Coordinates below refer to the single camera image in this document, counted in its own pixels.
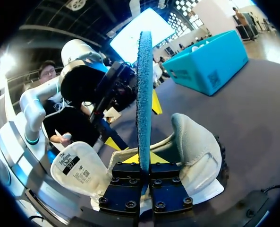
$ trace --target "barcode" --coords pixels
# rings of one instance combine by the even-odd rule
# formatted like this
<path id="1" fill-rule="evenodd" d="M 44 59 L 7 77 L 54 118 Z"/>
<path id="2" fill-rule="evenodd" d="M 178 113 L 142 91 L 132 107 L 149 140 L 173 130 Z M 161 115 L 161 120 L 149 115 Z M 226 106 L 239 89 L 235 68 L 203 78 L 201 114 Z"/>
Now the barcode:
<path id="1" fill-rule="evenodd" d="M 219 78 L 218 73 L 215 71 L 208 76 L 208 79 L 213 88 L 219 86 L 221 84 L 221 80 Z"/>
<path id="2" fill-rule="evenodd" d="M 85 171 L 83 172 L 83 175 L 84 175 L 85 177 L 88 177 L 88 176 L 89 176 L 89 172 L 88 172 L 87 170 L 85 170 Z"/>

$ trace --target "blue scrubbing pad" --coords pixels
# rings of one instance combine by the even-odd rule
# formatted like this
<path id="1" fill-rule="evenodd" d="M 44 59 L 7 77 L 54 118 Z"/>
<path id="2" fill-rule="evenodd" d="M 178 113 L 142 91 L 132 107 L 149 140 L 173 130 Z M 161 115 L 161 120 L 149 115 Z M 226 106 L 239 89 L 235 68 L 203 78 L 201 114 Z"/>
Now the blue scrubbing pad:
<path id="1" fill-rule="evenodd" d="M 151 32 L 141 32 L 138 52 L 136 123 L 139 163 L 145 179 L 150 167 L 151 107 L 153 96 L 153 50 Z M 142 194 L 148 182 L 144 183 Z"/>

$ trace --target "shoe label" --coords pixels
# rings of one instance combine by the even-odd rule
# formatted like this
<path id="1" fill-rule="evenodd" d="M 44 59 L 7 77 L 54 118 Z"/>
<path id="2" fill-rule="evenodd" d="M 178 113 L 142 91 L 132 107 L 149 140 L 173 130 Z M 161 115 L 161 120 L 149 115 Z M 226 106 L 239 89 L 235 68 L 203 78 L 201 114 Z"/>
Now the shoe label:
<path id="1" fill-rule="evenodd" d="M 77 155 L 63 152 L 60 154 L 60 161 L 58 163 L 58 168 L 62 173 L 76 178 L 82 184 L 87 183 L 91 179 L 89 171 L 81 165 L 80 158 Z"/>

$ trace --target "table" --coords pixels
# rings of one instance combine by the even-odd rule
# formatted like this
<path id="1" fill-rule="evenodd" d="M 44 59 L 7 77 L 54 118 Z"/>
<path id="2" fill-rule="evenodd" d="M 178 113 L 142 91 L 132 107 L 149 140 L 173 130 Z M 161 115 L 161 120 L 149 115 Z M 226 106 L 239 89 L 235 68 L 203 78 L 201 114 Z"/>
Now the table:
<path id="1" fill-rule="evenodd" d="M 156 88 L 162 115 L 152 115 L 151 144 L 172 134 L 173 113 L 188 115 L 226 146 L 230 168 L 226 190 L 196 206 L 204 217 L 219 214 L 252 190 L 280 184 L 280 64 L 250 59 L 249 63 L 212 97 L 168 79 Z M 112 128 L 130 148 L 137 147 L 136 107 L 132 106 Z M 100 151 L 108 165 L 114 150 Z M 276 198 L 279 189 L 269 195 Z"/>

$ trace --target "teal box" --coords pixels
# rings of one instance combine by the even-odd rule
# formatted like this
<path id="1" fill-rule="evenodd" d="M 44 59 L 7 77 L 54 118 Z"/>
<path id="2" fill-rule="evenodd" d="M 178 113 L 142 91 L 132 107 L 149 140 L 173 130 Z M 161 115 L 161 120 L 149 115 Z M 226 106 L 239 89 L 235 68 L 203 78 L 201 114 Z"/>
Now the teal box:
<path id="1" fill-rule="evenodd" d="M 193 46 L 202 44 L 192 52 Z M 233 30 L 195 43 L 163 66 L 175 83 L 212 96 L 248 61 L 242 41 Z"/>

